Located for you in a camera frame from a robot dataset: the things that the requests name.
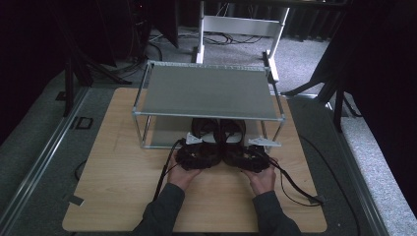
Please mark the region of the black tripod stand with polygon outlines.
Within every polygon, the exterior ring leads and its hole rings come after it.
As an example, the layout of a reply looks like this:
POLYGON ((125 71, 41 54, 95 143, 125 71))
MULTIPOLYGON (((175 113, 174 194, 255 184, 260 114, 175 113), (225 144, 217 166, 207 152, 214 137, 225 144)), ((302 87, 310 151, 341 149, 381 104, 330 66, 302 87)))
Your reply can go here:
POLYGON ((310 89, 318 84, 324 84, 317 96, 317 100, 320 103, 326 103, 335 96, 332 123, 336 131, 341 133, 341 114, 347 82, 347 67, 352 60, 352 55, 353 52, 351 50, 345 52, 331 52, 327 49, 318 63, 310 81, 298 88, 285 91, 283 94, 294 96, 301 91, 310 89))
POLYGON ((78 47, 72 34, 68 30, 62 29, 62 34, 65 39, 65 45, 69 50, 69 55, 65 62, 65 110, 63 114, 64 117, 69 116, 70 112, 75 107, 73 76, 76 76, 76 79, 83 87, 90 87, 93 83, 93 78, 89 72, 89 66, 92 66, 99 73, 108 77, 117 84, 131 84, 131 82, 117 77, 108 69, 105 69, 103 66, 94 62, 85 53, 83 53, 82 50, 78 47))

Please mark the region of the white desk frame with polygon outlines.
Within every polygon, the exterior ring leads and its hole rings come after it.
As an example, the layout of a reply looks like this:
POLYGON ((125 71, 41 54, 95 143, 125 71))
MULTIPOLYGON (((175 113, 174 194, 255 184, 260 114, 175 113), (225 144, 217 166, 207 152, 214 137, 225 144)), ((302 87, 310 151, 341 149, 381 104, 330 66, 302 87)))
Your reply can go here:
POLYGON ((250 36, 271 37, 273 42, 269 50, 263 53, 265 66, 269 68, 271 83, 279 81, 275 63, 275 52, 280 42, 289 8, 284 7, 278 20, 258 20, 233 17, 220 17, 205 14, 205 2, 200 2, 199 13, 199 44, 197 47, 196 62, 202 64, 205 56, 204 36, 206 32, 219 32, 230 34, 242 34, 250 36))

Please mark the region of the person's right hand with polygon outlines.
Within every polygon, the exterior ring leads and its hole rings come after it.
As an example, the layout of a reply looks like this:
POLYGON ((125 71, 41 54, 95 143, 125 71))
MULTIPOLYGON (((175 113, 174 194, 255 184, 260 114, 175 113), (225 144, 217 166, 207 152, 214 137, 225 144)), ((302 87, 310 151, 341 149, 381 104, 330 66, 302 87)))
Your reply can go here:
POLYGON ((241 172, 249 179, 252 191, 256 196, 273 191, 275 187, 275 167, 270 165, 265 170, 256 173, 242 169, 241 172))

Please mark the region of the grey tape piece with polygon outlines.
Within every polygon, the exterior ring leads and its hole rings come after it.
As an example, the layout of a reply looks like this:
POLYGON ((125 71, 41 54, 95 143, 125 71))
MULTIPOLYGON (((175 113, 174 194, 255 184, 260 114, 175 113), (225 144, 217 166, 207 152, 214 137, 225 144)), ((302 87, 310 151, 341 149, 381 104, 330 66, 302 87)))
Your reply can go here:
POLYGON ((85 202, 84 199, 70 194, 64 195, 63 200, 78 207, 80 207, 85 202))

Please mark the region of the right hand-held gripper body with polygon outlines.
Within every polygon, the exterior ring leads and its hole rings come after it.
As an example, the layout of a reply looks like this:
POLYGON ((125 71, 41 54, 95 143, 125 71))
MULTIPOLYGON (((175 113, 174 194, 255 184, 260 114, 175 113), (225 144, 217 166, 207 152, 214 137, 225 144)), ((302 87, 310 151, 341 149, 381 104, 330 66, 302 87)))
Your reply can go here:
POLYGON ((277 161, 272 159, 268 152, 271 148, 279 148, 280 146, 280 142, 262 137, 249 139, 248 146, 245 149, 247 157, 245 158, 244 169, 260 173, 271 165, 277 167, 277 161))

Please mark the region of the black rectangular floor frame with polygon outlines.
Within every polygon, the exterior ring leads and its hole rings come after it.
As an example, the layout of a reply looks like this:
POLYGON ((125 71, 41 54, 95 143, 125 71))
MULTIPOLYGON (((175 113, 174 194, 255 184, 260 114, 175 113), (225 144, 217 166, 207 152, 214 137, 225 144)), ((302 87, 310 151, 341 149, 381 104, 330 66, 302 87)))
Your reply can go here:
POLYGON ((89 130, 92 127, 92 124, 92 118, 76 116, 70 128, 75 130, 89 130))

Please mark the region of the person's left hand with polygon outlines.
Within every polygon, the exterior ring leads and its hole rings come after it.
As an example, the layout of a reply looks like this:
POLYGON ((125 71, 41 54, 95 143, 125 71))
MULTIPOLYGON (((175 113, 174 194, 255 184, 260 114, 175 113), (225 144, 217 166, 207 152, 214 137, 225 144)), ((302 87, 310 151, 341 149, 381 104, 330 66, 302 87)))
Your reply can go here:
POLYGON ((169 171, 167 176, 167 182, 173 185, 176 185, 181 190, 186 191, 192 181, 202 172, 201 169, 183 169, 175 160, 175 155, 177 152, 173 153, 173 157, 169 161, 169 171))

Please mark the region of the metal floor rail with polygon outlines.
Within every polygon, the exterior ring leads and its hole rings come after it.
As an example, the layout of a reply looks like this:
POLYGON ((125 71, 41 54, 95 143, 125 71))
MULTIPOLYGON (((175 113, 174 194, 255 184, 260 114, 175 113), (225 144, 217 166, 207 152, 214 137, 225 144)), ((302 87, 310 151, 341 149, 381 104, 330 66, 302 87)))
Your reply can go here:
POLYGON ((61 117, 57 127, 51 137, 45 143, 41 152, 36 156, 34 163, 30 167, 23 181, 20 183, 13 198, 8 202, 4 210, 0 213, 0 236, 8 236, 16 220, 20 216, 32 192, 36 188, 49 162, 53 158, 56 149, 59 148, 61 141, 65 137, 69 127, 83 104, 89 88, 80 88, 74 98, 74 104, 68 114, 61 117))

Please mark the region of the black leather shoe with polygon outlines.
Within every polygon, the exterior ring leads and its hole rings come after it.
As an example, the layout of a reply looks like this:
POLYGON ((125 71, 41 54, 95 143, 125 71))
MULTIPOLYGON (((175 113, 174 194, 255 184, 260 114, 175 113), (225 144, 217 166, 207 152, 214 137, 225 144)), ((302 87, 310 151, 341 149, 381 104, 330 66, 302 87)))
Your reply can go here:
POLYGON ((221 119, 219 124, 219 147, 222 159, 243 159, 247 155, 227 155, 227 146, 244 146, 246 134, 246 123, 244 120, 221 119))
POLYGON ((218 155, 201 155, 203 160, 221 160, 219 156, 219 127, 215 119, 195 118, 192 121, 192 131, 190 132, 197 138, 203 140, 203 145, 216 145, 218 155))

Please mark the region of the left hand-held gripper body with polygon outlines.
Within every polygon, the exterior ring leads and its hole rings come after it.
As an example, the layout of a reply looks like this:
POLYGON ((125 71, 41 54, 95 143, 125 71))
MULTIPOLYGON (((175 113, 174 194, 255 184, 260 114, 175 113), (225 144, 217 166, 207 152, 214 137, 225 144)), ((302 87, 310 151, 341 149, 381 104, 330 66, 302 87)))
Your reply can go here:
POLYGON ((200 148, 203 140, 191 133, 185 139, 180 140, 180 148, 177 151, 175 160, 185 170, 203 169, 205 161, 200 156, 200 148))

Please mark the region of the grey two-tier shoe rack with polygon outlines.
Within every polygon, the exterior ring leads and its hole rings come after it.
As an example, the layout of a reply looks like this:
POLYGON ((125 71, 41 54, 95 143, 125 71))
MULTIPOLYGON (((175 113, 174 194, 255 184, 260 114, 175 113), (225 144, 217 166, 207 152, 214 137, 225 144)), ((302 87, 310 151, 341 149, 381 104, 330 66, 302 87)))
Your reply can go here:
POLYGON ((279 147, 286 117, 268 67, 148 62, 132 109, 143 148, 171 148, 194 118, 243 120, 244 144, 279 147))

